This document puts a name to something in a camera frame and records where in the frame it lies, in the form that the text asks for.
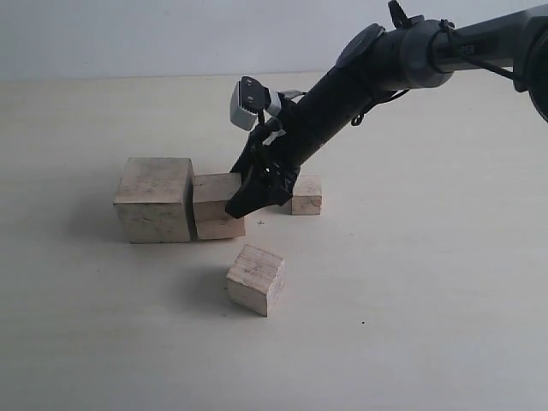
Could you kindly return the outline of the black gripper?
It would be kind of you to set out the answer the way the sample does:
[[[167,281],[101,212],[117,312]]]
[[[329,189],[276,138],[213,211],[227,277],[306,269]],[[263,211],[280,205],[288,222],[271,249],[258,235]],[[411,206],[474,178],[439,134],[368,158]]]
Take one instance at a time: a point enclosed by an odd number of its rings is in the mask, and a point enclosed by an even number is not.
[[[284,206],[293,196],[301,166],[308,159],[308,126],[278,123],[253,127],[230,170],[241,178],[241,186],[225,211],[233,218],[269,206]]]

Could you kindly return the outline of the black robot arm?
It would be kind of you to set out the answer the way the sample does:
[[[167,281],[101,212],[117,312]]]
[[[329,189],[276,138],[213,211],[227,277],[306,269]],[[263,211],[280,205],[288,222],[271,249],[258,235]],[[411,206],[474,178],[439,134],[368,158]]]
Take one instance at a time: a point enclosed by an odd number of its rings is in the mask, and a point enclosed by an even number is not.
[[[396,1],[388,7],[393,29],[373,23],[361,30],[306,91],[276,91],[250,76],[237,81],[229,118],[248,137],[232,166],[241,185],[225,206],[231,217],[286,204],[301,166],[342,128],[408,92],[440,87],[458,71],[510,80],[546,116],[546,6],[460,28],[408,16]]]

